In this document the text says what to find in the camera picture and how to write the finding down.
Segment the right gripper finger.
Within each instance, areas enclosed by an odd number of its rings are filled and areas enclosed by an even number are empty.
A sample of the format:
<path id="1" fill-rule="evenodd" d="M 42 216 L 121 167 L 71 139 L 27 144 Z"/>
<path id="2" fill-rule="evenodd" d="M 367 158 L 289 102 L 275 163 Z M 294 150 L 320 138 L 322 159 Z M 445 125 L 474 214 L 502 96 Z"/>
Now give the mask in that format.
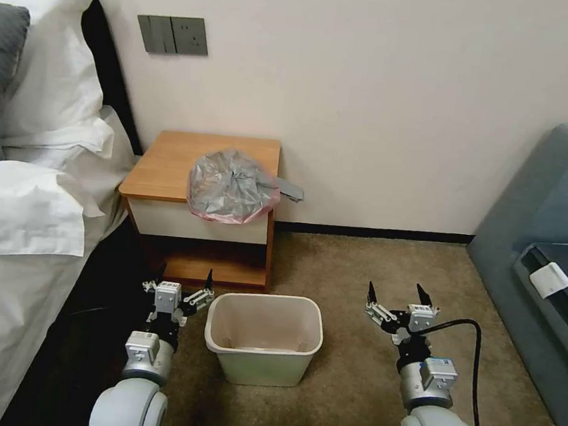
<path id="1" fill-rule="evenodd" d="M 419 303 L 413 306 L 413 315 L 418 318 L 435 319 L 439 314 L 439 308 L 434 306 L 428 292 L 419 283 L 417 283 L 416 288 Z"/>
<path id="2" fill-rule="evenodd" d="M 365 304 L 365 312 L 370 316 L 371 320 L 374 321 L 382 329 L 397 330 L 398 327 L 398 316 L 390 310 L 384 308 L 384 306 L 378 304 L 377 295 L 373 282 L 369 282 L 369 290 L 367 293 L 367 302 Z"/>

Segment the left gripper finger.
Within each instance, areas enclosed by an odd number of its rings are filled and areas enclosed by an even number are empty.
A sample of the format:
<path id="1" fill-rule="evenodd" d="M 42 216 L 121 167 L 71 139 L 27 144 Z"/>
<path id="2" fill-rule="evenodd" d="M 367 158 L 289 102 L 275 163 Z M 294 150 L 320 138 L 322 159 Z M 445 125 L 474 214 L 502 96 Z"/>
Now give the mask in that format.
<path id="1" fill-rule="evenodd" d="M 158 285 L 160 285 L 161 282 L 164 281 L 164 273 L 165 273 L 165 270 L 166 270 L 166 266 L 167 266 L 166 263 L 162 263 L 162 265 L 155 272 L 152 279 L 148 279 L 148 280 L 145 280 L 145 281 L 142 282 L 142 287 L 143 287 L 144 292 L 154 293 L 156 291 L 156 288 L 158 287 Z"/>
<path id="2" fill-rule="evenodd" d="M 213 270 L 211 269 L 203 288 L 182 299 L 181 310 L 184 315 L 192 316 L 213 302 L 214 288 L 212 276 Z"/>

